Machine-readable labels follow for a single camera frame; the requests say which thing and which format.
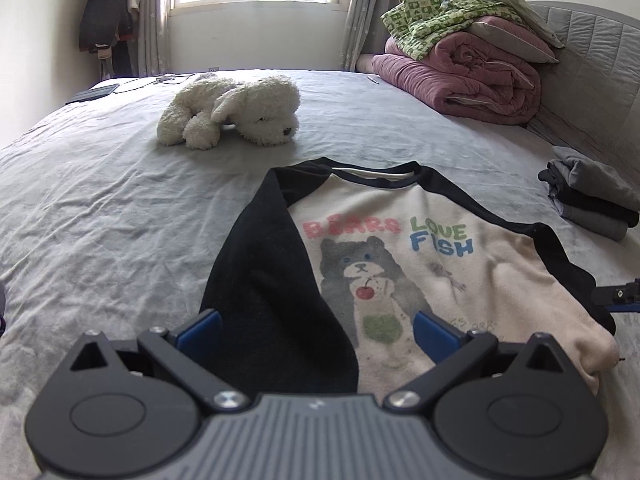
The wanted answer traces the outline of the black and cream raglan sweatshirt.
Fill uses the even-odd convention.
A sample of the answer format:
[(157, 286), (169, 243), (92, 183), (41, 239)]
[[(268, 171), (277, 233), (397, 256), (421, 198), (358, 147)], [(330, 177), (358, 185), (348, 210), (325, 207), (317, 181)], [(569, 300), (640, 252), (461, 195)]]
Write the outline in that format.
[(506, 342), (549, 333), (597, 389), (620, 349), (593, 284), (550, 226), (506, 221), (432, 168), (302, 162), (267, 172), (221, 247), (209, 363), (249, 396), (386, 396), (433, 366), (413, 336), (428, 312)]

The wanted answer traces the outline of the dark clothes hanging on rack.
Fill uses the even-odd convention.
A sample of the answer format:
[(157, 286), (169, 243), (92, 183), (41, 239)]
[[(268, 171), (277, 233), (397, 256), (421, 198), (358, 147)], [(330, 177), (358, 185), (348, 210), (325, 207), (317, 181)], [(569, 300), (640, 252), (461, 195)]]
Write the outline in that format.
[(78, 50), (95, 55), (105, 78), (132, 77), (131, 49), (137, 39), (141, 0), (87, 0)]

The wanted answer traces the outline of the bottom grey folded garment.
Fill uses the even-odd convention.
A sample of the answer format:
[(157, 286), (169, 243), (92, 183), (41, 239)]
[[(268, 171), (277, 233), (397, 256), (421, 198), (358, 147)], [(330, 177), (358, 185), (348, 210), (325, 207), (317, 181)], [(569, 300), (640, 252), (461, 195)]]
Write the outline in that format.
[(623, 221), (607, 217), (604, 214), (598, 214), (594, 211), (586, 211), (563, 204), (556, 198), (552, 198), (551, 201), (561, 218), (574, 222), (588, 231), (605, 236), (616, 242), (620, 242), (627, 234), (628, 226)]

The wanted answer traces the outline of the grey folded garment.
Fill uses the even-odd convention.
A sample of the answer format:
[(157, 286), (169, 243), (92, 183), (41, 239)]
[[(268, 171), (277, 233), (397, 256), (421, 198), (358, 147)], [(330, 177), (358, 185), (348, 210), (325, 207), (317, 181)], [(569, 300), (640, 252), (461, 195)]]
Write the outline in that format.
[(555, 154), (552, 166), (559, 170), (572, 190), (630, 210), (639, 210), (639, 194), (616, 169), (566, 146), (554, 146), (552, 151)]
[(628, 226), (623, 221), (607, 217), (604, 214), (598, 214), (594, 211), (586, 211), (563, 204), (556, 198), (552, 198), (551, 201), (561, 218), (574, 222), (588, 231), (605, 236), (616, 242), (620, 242), (627, 234)]

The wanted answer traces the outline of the top grey folded garment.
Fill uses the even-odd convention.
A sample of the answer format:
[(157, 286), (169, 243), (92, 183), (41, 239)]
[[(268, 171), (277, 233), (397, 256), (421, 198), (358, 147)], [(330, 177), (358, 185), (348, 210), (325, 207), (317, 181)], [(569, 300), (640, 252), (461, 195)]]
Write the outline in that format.
[(572, 190), (630, 210), (639, 210), (639, 194), (616, 169), (566, 146), (554, 146), (552, 151), (555, 154), (552, 166), (559, 170)]

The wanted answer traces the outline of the black folded garment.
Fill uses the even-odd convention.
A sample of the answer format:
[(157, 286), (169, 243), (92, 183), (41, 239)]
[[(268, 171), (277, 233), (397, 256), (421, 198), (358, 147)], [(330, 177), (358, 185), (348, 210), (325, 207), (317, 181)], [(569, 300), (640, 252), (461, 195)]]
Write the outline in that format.
[(639, 213), (636, 210), (612, 203), (599, 197), (592, 197), (571, 188), (559, 171), (544, 169), (538, 174), (538, 179), (549, 185), (549, 194), (562, 204), (584, 211), (603, 214), (605, 217), (623, 221), (630, 228), (638, 226)]

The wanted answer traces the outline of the grey bed sheet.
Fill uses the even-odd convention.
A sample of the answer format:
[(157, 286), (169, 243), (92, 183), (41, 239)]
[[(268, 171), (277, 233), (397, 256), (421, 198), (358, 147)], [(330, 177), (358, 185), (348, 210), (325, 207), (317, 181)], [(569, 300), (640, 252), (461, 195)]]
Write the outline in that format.
[(32, 401), (86, 330), (129, 339), (200, 307), (216, 255), (272, 167), (327, 157), (385, 168), (420, 162), (506, 220), (551, 226), (601, 285), (639, 274), (639, 234), (619, 243), (563, 221), (538, 172), (533, 131), (451, 118), (384, 81), (296, 70), (295, 139), (260, 148), (228, 133), (210, 151), (158, 144), (172, 84), (63, 106), (1, 151), (1, 474), (38, 474), (24, 438)]

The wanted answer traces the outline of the grey padded headboard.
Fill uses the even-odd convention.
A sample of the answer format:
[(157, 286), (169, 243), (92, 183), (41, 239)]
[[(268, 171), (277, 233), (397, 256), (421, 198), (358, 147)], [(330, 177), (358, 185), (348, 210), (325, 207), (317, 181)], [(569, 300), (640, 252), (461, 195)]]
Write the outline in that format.
[(538, 114), (528, 128), (614, 167), (639, 184), (639, 21), (586, 4), (533, 1), (564, 44), (540, 71)]

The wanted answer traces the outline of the white plush dog toy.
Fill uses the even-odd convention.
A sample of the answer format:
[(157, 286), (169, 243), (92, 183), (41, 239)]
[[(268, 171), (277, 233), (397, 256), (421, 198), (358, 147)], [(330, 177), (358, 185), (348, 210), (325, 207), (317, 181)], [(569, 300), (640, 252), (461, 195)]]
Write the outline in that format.
[(242, 82), (204, 75), (175, 95), (160, 115), (156, 137), (163, 145), (206, 151), (230, 126), (254, 144), (282, 145), (296, 135), (299, 104), (299, 90), (285, 76)]

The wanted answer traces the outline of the pink folded quilt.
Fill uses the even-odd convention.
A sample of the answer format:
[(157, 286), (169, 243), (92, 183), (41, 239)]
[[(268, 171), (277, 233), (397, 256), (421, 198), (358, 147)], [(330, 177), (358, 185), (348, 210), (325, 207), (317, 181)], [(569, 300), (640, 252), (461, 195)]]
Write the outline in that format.
[(388, 40), (371, 66), (388, 84), (444, 115), (523, 125), (540, 107), (541, 82), (533, 66), (468, 32), (439, 40), (419, 61)]

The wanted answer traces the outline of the grey pink pillow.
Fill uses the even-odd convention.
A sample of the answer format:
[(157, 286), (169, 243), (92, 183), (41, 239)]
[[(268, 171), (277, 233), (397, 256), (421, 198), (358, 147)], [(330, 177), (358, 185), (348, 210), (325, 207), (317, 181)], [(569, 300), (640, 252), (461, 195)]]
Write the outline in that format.
[(541, 16), (525, 0), (494, 0), (505, 4), (523, 21), (515, 24), (498, 16), (477, 18), (466, 31), (503, 51), (534, 64), (556, 64), (551, 48), (564, 44)]

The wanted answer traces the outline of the green patterned blanket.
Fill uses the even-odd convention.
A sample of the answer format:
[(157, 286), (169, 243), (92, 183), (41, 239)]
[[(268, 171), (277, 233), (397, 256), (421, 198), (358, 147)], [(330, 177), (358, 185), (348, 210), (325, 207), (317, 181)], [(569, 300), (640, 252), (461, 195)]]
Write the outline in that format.
[(525, 25), (513, 8), (497, 0), (398, 0), (381, 20), (401, 52), (420, 61), (439, 40), (484, 16)]

